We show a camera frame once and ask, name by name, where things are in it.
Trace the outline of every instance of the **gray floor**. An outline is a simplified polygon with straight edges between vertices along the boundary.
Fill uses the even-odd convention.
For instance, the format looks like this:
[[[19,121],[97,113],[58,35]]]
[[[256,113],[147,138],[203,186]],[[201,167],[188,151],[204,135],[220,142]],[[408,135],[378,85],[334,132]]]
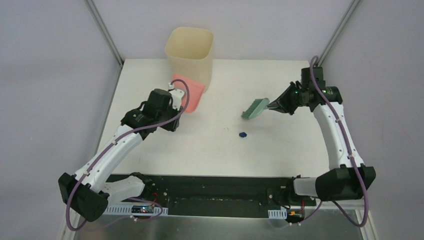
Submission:
[[[348,213],[356,219],[355,211]],[[86,229],[101,227],[117,216],[105,215],[88,223]],[[284,220],[225,217],[165,216],[148,222],[130,218],[94,232],[84,229],[75,240],[362,240],[361,230],[354,227],[339,210],[319,210],[301,226],[286,226]]]

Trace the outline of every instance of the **robotic arm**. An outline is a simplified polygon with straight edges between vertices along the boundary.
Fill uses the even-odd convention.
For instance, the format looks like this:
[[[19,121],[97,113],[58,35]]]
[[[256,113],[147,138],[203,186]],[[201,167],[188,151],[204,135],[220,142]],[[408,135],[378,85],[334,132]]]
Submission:
[[[356,151],[349,129],[346,127],[343,100],[339,89],[335,86],[326,86],[322,67],[313,67],[316,86],[311,80],[311,74],[309,67],[303,68],[301,82],[291,82],[290,86],[267,106],[270,110],[290,115],[294,114],[298,107],[309,107],[324,137],[330,171],[319,177],[298,177],[294,179],[292,189],[295,195],[318,197],[322,201],[361,199],[363,191],[355,167],[366,189],[376,178],[376,172],[372,166],[365,166],[364,160]],[[317,88],[328,102],[324,100]]]
[[[177,129],[179,115],[183,111],[181,104],[184,95],[183,90],[175,89],[174,85],[169,84],[168,91],[153,90],[147,101],[142,102],[138,108],[127,112],[113,137],[87,164],[77,170],[75,174],[64,173],[59,178],[63,202],[68,203],[70,200],[70,207],[87,221],[92,222],[98,219],[111,204],[139,196],[143,192],[145,184],[150,181],[140,173],[112,183],[106,183],[106,180],[125,156],[149,134],[155,132],[157,127],[134,130],[163,123],[172,118],[176,119],[160,127],[171,132]],[[70,199],[71,192],[79,181],[81,183]]]

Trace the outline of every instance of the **white table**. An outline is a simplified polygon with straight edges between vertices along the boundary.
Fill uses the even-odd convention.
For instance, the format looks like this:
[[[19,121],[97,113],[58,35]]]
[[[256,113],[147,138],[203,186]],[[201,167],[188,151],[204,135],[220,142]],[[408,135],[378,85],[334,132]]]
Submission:
[[[240,117],[254,99],[273,101],[308,66],[307,61],[214,60],[210,87],[197,110],[183,114],[176,132],[158,128],[150,134],[114,173],[317,177],[327,172],[326,146],[309,108],[292,116],[267,110],[252,120]],[[100,146],[127,111],[153,89],[166,89],[171,77],[166,59],[125,60]]]

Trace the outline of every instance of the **pink dustpan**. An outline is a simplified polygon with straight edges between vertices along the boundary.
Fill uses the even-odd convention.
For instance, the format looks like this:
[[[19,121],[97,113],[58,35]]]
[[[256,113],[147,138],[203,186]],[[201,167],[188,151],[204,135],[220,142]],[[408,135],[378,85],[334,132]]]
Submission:
[[[190,90],[190,102],[188,103],[185,113],[190,114],[198,108],[200,98],[202,98],[203,91],[205,89],[205,85],[197,81],[194,81],[190,78],[187,78],[185,76],[181,76],[179,74],[174,74],[172,76],[172,80],[175,80],[175,79],[181,79],[188,85],[188,89]],[[174,82],[174,85],[177,89],[181,89],[184,91],[186,90],[182,82],[176,81]],[[182,99],[182,103],[181,103],[182,106],[186,105],[186,100],[187,100],[187,96],[185,95],[184,98]]]

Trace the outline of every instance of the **beige bin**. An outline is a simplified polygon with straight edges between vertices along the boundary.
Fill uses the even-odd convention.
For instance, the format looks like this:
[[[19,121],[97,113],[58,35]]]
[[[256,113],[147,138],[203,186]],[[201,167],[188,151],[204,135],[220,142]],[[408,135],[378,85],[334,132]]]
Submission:
[[[204,84],[208,90],[212,78],[214,34],[206,29],[179,27],[172,31],[165,53],[174,74]]]

